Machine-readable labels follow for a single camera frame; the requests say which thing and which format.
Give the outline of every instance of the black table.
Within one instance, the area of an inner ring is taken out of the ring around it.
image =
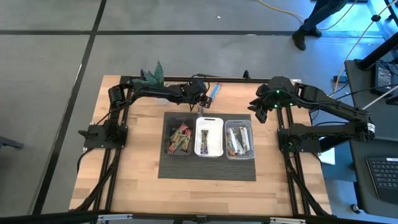
[[[346,61],[346,72],[351,91],[370,88],[371,72],[358,69],[354,61]],[[354,105],[363,107],[378,96],[364,91],[353,95]],[[366,164],[367,157],[398,157],[398,142],[385,139],[398,138],[398,106],[386,105],[378,101],[368,108],[376,125],[376,136],[381,139],[371,142],[350,141],[351,155],[355,166],[357,182],[354,183],[359,209],[371,215],[398,218],[398,205],[383,202],[376,196],[372,179]]]

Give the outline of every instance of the wooden table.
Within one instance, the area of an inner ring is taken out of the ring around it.
[[[103,78],[93,121],[109,109],[108,88],[117,85],[120,76]],[[205,113],[250,114],[256,150],[256,181],[158,179],[159,153],[165,111],[188,112],[187,104],[176,105],[156,98],[140,98],[129,110],[129,132],[122,150],[116,179],[112,212],[168,213],[207,215],[291,216],[289,189],[283,156],[279,151],[276,112],[268,113],[261,124],[247,107],[256,98],[260,84],[223,83],[215,101]],[[292,108],[295,123],[310,124],[308,111]],[[76,208],[97,184],[104,149],[95,149],[82,160],[70,208]],[[305,183],[318,203],[331,212],[325,182],[318,159],[301,153]],[[107,186],[100,208],[104,208]],[[298,209],[303,213],[300,191],[296,186]]]

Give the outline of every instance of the black rubber mat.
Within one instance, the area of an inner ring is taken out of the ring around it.
[[[249,114],[208,113],[204,116],[221,118],[224,122],[230,119],[250,120]],[[256,166],[254,165],[254,159],[246,161],[231,161],[226,158],[226,149],[224,144],[225,134],[223,135],[224,154],[217,158],[198,157],[193,150],[189,156],[174,156],[166,153],[165,149],[169,145],[168,139],[170,136],[169,123],[172,123],[175,119],[196,121],[197,118],[196,113],[166,112],[164,114],[158,178],[256,181]]]

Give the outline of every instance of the concrete floor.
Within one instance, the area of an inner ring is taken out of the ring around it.
[[[2,0],[0,30],[91,30],[100,2]],[[309,0],[266,2],[303,16],[314,5]],[[319,27],[334,24],[348,8]],[[160,60],[165,75],[170,76],[208,73],[241,77],[247,69],[253,78],[300,78],[331,93],[330,80],[357,40],[342,35],[363,31],[371,15],[367,5],[354,6],[329,30],[341,37],[309,37],[304,52],[294,47],[289,36],[97,36],[43,212],[68,209],[83,145],[77,131],[91,121],[103,75],[137,75],[141,68],[152,69]],[[293,31],[299,25],[295,17],[254,0],[108,0],[99,30]],[[379,28],[373,24],[370,30]],[[4,147],[0,151],[0,217],[30,213],[87,42],[87,35],[0,35],[0,135],[25,143],[23,150]],[[364,38],[349,58],[362,58],[383,42],[381,37]],[[326,187],[338,217],[398,222],[351,212],[349,204],[355,203],[352,183],[326,180]]]

